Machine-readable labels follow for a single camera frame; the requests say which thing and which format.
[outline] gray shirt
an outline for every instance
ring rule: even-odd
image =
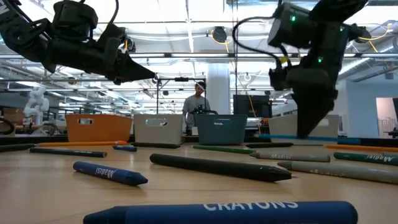
[[[188,114],[187,129],[192,129],[192,127],[195,126],[194,114],[191,114],[190,112],[192,112],[195,108],[198,108],[199,105],[202,105],[202,108],[206,110],[210,110],[209,101],[205,99],[203,96],[196,97],[195,95],[193,95],[185,99],[182,111]]]

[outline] white pillar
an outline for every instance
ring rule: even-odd
[[[231,91],[228,63],[209,63],[206,80],[206,98],[210,109],[218,114],[231,113]]]

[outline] computer monitor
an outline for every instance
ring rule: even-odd
[[[234,95],[234,114],[245,114],[249,118],[271,118],[272,117],[272,103],[269,96],[266,95]]]

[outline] teal bin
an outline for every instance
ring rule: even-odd
[[[244,142],[248,116],[243,114],[197,114],[199,144],[237,146]]]

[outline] gray crayon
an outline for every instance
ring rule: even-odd
[[[250,154],[257,159],[278,159],[290,161],[330,162],[328,154],[306,154],[297,152],[259,152]]]
[[[313,162],[278,162],[278,166],[288,170],[311,174],[330,175],[358,180],[369,180],[388,184],[398,184],[398,170],[379,170],[355,166],[317,164]]]
[[[398,152],[383,152],[383,156],[398,157]]]

